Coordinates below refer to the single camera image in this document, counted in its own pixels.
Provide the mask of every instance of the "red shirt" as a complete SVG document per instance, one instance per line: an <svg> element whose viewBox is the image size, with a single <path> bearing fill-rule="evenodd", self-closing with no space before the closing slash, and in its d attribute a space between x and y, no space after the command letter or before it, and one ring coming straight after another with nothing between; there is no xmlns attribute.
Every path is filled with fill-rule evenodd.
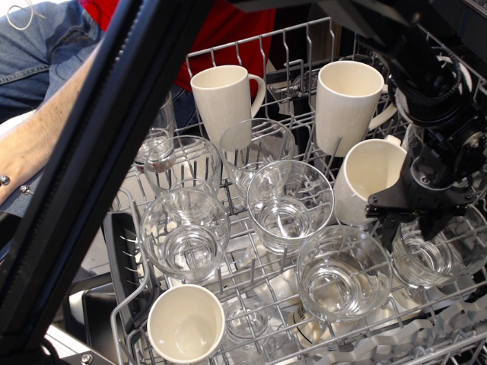
<svg viewBox="0 0 487 365"><path fill-rule="evenodd" d="M103 30L107 30L119 0L78 1L100 27ZM268 33L274 28L274 17L274 9L245 13L235 8L226 0L215 0L208 19L196 37L191 52ZM270 43L270 37L266 37L263 40L263 49L266 55L269 54ZM239 49L242 66L249 73L262 77L264 69L259 42L242 44L239 46ZM215 60L217 65L238 65L234 47L216 52ZM189 62L193 75L212 67L212 60L209 56L190 59ZM176 84L187 90L191 90L186 63L181 67Z"/></svg>

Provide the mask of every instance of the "person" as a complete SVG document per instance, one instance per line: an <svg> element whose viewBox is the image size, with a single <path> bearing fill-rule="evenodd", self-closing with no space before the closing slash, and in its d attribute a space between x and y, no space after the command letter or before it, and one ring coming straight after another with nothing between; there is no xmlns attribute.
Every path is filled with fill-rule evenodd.
<svg viewBox="0 0 487 365"><path fill-rule="evenodd" d="M0 211L22 216L27 209L31 195L21 195L18 188L28 184L35 193L118 1L42 2L31 12L19 10L0 18L0 123L36 110L0 137ZM273 9L247 14L226 0L215 0L192 51L267 33L274 17ZM270 39L264 40L263 48L268 54ZM249 72L262 75L256 51L260 54L259 49L242 49L242 63ZM216 57L219 64L239 62L234 50L219 51ZM191 72L195 75L211 66L208 57L197 58L191 62ZM177 126L195 122L186 65L171 91ZM2 183L2 176L8 177L4 180L8 184Z"/></svg>

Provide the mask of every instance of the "dishwasher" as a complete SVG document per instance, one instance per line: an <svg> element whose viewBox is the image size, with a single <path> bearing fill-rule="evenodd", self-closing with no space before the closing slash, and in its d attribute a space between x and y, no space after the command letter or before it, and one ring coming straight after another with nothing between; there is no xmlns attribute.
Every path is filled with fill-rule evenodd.
<svg viewBox="0 0 487 365"><path fill-rule="evenodd" d="M316 32L327 34L326 45L317 44ZM433 46L447 50L440 40L425 33ZM339 59L335 55L338 40L330 17L190 53L186 62L190 70L193 57L207 54L217 65L214 53L218 49L232 47L239 55L242 44L255 42L262 45L267 37L282 44L285 64L267 67L264 81L268 93L260 113L265 118L279 118L289 127L297 145L294 159L312 164L333 185L342 158L325 155L314 140L317 72L325 63ZM306 45L309 62L291 58L288 40L292 37ZM349 56L340 59L367 62L387 78L387 69L379 58L357 43ZM467 63L460 62L470 71L476 101L483 105L487 97L486 79ZM382 96L377 113L389 103L388 96ZM368 131L365 138L395 135L403 139L407 127L408 122L396 113L384 124ZM205 132L199 123L176 130L176 133L204 135ZM264 309L269 317L270 330L254 334L243 344L224 339L209 363L359 365L487 362L485 268L472 277L443 287L412 289L394 281L386 303L374 315L347 325L315 322L302 312L299 295L287 291L283 295L279 286L283 281L292 286L288 282L294 280L296 257L288 257L285 253L274 255L261 247L247 210L238 204L235 188L224 169L222 171L218 197L231 221L231 238L221 266L202 286L214 293L224 308L236 300L257 299L261 306L259 310ZM476 206L485 213L485 189L482 184L476 188ZM145 175L132 167L104 221L118 303L112 312L111 325L119 363L166 363L153 351L148 340L148 313L159 294L184 284L154 269L139 247L138 225L153 199L154 193ZM369 225L368 233L380 238L380 224ZM256 311L253 308L247 310L251 313ZM311 341L303 329L318 331L319 339Z"/></svg>

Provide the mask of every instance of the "robotic arm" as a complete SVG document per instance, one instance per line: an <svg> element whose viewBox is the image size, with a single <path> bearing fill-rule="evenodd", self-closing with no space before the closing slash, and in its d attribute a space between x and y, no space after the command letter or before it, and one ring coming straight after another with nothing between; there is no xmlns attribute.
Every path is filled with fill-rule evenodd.
<svg viewBox="0 0 487 365"><path fill-rule="evenodd" d="M473 101L468 75L446 50L428 45L417 26L421 13L403 3L381 8L349 2L358 12L357 24L367 19L370 26L355 28L358 42L389 68L398 110L423 135L422 142L410 146L399 181L368 199L368 217L383 223L386 246L401 222L418 217L423 237L430 240L453 216L464 214L475 199L472 175L485 165L487 141L487 122ZM467 187L457 188L461 181Z"/></svg>

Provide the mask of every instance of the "white mug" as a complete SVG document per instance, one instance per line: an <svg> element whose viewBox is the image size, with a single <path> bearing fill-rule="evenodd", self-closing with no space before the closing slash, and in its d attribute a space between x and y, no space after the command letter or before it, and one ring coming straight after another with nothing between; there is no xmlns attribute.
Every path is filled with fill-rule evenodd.
<svg viewBox="0 0 487 365"><path fill-rule="evenodd" d="M218 298L194 284L163 292L147 321L149 341L171 363L198 363L212 356L224 330L225 314Z"/></svg>
<svg viewBox="0 0 487 365"><path fill-rule="evenodd" d="M258 84L253 103L249 80ZM217 146L227 129L257 114L266 95L264 80L237 65L201 71L191 79L191 88L208 137Z"/></svg>
<svg viewBox="0 0 487 365"><path fill-rule="evenodd" d="M368 197L394 185L406 159L401 141L388 135L385 139L368 139L356 144L346 155L333 193L335 216L352 226L369 224L365 209Z"/></svg>
<svg viewBox="0 0 487 365"><path fill-rule="evenodd" d="M317 145L326 154L344 157L369 129L396 112L390 104L374 117L380 95L387 91L375 68L356 61L335 61L320 69L317 83Z"/></svg>

